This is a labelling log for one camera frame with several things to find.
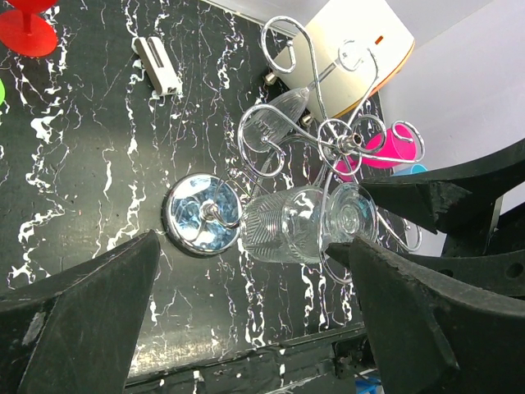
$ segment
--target red object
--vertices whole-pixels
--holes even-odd
[[[54,28],[37,14],[57,0],[8,0],[16,10],[0,14],[0,41],[10,50],[31,57],[47,56],[58,44]]]

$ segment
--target white wall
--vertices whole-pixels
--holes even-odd
[[[386,0],[416,39],[426,44],[492,0]]]
[[[306,25],[328,0],[207,0],[258,21],[278,15],[291,16]]]
[[[403,10],[414,2],[390,2],[402,20],[408,18],[407,26],[417,19]],[[525,2],[484,3],[469,15],[472,8],[463,10],[462,19],[450,18],[454,24],[441,32],[418,21],[421,31],[414,33],[427,41],[381,90],[386,120],[406,119],[421,131],[429,169],[480,158],[525,138]],[[505,196],[503,210],[524,200],[525,187],[519,186]],[[438,255],[443,240],[425,234],[421,253]]]

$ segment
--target round chrome base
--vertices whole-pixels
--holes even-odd
[[[226,183],[210,174],[194,174],[177,182],[167,194],[162,219],[170,239],[179,249],[194,257],[210,257],[232,246],[240,229],[228,229],[206,214],[210,204],[227,222],[239,219],[242,208],[239,196]]]

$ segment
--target orange trim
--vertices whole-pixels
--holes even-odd
[[[404,59],[401,61],[401,63],[378,85],[376,86],[376,88],[372,91],[372,93],[370,94],[371,96],[373,94],[375,94],[380,88],[382,88],[383,86],[386,85],[386,83],[392,79],[392,77],[397,74],[401,68],[403,68],[404,64],[407,62],[407,60],[409,59],[410,55],[412,54],[413,52],[413,49],[414,47],[416,46],[416,41],[414,40],[413,43],[412,43],[412,47],[410,48],[409,52],[407,53],[407,55],[404,57]],[[357,107],[357,105],[359,104],[359,102],[361,101],[361,99],[359,99],[358,101],[356,101],[355,103],[353,103],[352,105],[350,105],[348,108],[346,108],[344,111],[342,112],[339,112],[337,115],[335,115],[334,117],[342,117],[343,115],[345,115],[346,113],[352,111],[354,108]]]

